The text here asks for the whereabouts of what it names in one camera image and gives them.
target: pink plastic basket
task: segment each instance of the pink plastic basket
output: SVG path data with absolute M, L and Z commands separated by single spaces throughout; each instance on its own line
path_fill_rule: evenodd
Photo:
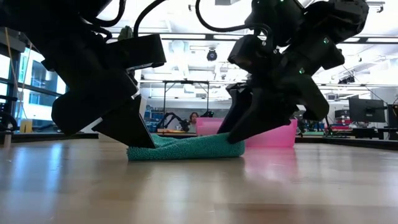
M 223 118 L 197 118 L 198 136 L 217 134 Z M 296 137 L 297 120 L 291 124 L 258 134 L 246 140 L 246 147 L 293 147 Z

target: security camera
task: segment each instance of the security camera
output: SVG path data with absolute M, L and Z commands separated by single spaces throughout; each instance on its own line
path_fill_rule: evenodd
M 209 52 L 207 53 L 207 60 L 209 62 L 217 60 L 217 53 L 216 49 L 210 49 Z

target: person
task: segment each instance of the person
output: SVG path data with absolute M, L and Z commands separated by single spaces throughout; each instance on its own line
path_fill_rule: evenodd
M 196 112 L 193 112 L 190 116 L 189 116 L 189 132 L 190 133 L 196 133 L 197 132 L 197 118 L 199 117 L 199 114 Z

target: ceiling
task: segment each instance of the ceiling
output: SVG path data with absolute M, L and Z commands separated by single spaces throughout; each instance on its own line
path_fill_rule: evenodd
M 307 6 L 317 0 L 299 1 Z M 393 22 L 394 16 L 398 14 L 398 1 L 382 1 L 385 4 L 384 10 L 380 13 L 377 12 L 380 10 L 379 6 L 371 6 L 371 12 L 361 36 L 398 37 L 398 24 Z M 114 0 L 99 17 L 102 19 L 116 17 L 118 2 L 118 0 Z M 151 0 L 127 0 L 126 10 L 121 21 L 115 27 L 110 28 L 110 31 L 117 33 L 124 26 L 133 26 L 138 14 L 151 2 Z M 194 5 L 195 1 L 193 0 L 163 2 L 143 20 L 140 32 L 212 33 L 198 22 Z M 230 6 L 216 6 L 215 0 L 202 0 L 201 8 L 203 18 L 209 24 L 216 27 L 236 26 L 242 24 L 251 12 L 251 0 L 240 0 Z M 247 32 L 248 30 L 241 30 L 235 34 Z M 146 80 L 187 78 L 189 80 L 239 82 L 246 78 L 247 73 L 226 61 L 233 45 L 233 41 L 163 40 L 167 63 L 160 68 L 143 70 L 143 77 Z M 317 83 L 338 83 L 342 78 L 355 74 L 356 83 L 398 85 L 398 79 L 391 77 L 391 71 L 395 70 L 398 65 L 395 63 L 398 58 L 398 44 L 339 44 L 338 47 L 342 49 L 346 58 L 345 65 L 327 71 L 319 70 L 313 76 Z M 215 49 L 218 54 L 218 58 L 214 62 L 209 62 L 206 59 L 209 49 Z

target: teal towel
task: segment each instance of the teal towel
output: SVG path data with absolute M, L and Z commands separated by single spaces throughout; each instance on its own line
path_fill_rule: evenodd
M 130 161 L 172 160 L 172 159 L 214 159 L 239 157 L 244 153 L 244 142 L 230 144 L 228 134 L 174 139 L 152 135 L 155 149 L 129 147 L 127 157 Z

